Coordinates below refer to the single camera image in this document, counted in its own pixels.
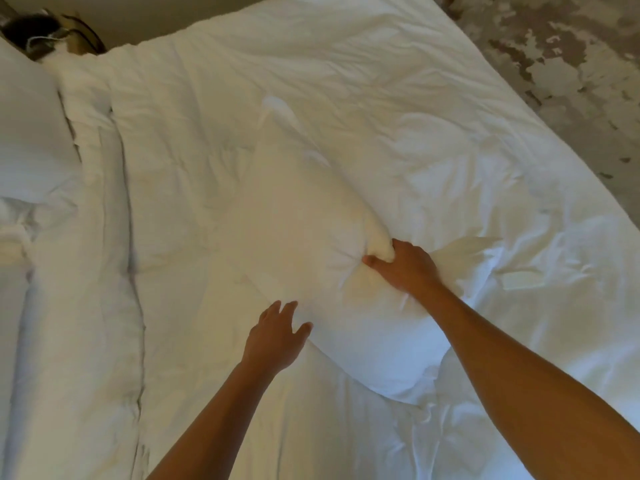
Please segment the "person's right arm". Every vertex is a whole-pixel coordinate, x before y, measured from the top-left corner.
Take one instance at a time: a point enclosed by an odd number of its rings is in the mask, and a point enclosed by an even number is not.
[[[449,339],[489,418],[536,480],[640,479],[640,433],[587,387],[448,290],[422,249],[363,262],[410,293]]]

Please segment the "human hand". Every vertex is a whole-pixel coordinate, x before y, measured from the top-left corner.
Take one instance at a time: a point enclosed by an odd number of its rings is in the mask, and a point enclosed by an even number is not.
[[[411,242],[392,240],[396,251],[393,262],[376,256],[364,256],[362,262],[380,275],[394,288],[416,296],[425,287],[440,284],[440,276],[430,256]]]
[[[297,306],[298,302],[292,301],[280,311],[280,301],[276,301],[262,312],[246,339],[243,363],[275,376],[295,361],[313,329],[313,324],[307,322],[293,333]]]

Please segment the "forearm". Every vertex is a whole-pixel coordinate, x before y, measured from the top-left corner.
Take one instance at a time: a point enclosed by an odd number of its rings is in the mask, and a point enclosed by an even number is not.
[[[225,480],[273,375],[240,363],[149,480]]]
[[[538,480],[640,478],[640,434],[601,398],[444,286],[416,298],[443,329],[487,414]]]

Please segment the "bed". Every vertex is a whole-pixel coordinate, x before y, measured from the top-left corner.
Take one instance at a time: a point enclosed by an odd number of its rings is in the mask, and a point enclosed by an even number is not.
[[[34,203],[7,478],[144,478],[240,359],[268,300],[220,221],[265,98],[395,237],[432,251],[500,236],[476,309],[640,428],[640,234],[432,0],[268,0],[46,65],[82,165]],[[411,403],[313,344],[269,387],[232,472],[529,477],[451,350]]]

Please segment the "stained floor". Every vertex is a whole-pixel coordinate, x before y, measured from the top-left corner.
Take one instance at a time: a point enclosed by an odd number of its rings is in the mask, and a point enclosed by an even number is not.
[[[640,0],[436,0],[640,225]]]

